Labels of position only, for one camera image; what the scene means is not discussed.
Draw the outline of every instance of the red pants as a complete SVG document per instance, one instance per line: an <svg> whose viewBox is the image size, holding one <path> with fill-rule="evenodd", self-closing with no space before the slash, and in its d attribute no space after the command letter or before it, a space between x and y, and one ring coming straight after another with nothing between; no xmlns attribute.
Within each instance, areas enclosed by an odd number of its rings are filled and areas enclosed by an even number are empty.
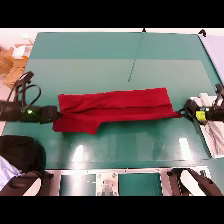
<svg viewBox="0 0 224 224"><path fill-rule="evenodd" d="M102 122L180 118L166 88L96 94L59 95L62 118L54 131L95 134Z"/></svg>

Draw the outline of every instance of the white wall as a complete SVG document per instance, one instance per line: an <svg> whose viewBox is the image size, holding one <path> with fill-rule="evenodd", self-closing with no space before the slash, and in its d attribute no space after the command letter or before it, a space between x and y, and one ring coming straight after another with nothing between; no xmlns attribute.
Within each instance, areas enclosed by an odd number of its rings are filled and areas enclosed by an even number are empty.
<svg viewBox="0 0 224 224"><path fill-rule="evenodd" d="M147 32L197 34L202 28L146 28ZM224 28L204 28L207 35L223 35ZM142 28L0 28L0 46L9 49L22 42L22 34L35 40L38 32L141 32Z"/></svg>

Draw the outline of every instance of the red fabric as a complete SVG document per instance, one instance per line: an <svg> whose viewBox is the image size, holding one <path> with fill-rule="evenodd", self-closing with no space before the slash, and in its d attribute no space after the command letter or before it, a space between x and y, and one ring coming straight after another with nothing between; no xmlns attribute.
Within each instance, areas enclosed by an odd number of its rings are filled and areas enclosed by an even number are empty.
<svg viewBox="0 0 224 224"><path fill-rule="evenodd" d="M173 111L166 88L83 95L59 95L62 118L54 131L95 134L102 122L181 117Z"/></svg>

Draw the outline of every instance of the yellow label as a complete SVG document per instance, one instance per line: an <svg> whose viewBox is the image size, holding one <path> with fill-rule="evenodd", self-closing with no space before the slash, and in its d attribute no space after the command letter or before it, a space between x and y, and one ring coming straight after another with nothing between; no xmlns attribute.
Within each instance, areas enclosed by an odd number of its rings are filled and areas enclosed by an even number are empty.
<svg viewBox="0 0 224 224"><path fill-rule="evenodd" d="M204 111L196 111L196 117L199 121L206 121Z"/></svg>

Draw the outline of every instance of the purple cloth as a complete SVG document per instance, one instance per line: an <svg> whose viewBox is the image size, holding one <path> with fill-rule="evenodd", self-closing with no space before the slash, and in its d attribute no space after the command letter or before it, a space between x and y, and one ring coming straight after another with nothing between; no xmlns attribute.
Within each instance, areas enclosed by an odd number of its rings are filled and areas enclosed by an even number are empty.
<svg viewBox="0 0 224 224"><path fill-rule="evenodd" d="M212 63L224 84L224 36L199 35Z"/></svg>

